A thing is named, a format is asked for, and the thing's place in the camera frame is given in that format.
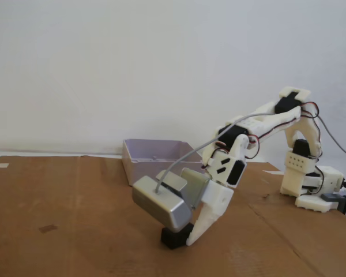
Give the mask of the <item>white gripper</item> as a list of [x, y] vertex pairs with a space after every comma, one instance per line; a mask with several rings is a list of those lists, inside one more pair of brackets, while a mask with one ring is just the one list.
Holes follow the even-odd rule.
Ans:
[[209, 181], [201, 199], [200, 214], [186, 241], [187, 246], [195, 243], [225, 213], [233, 193], [231, 188]]

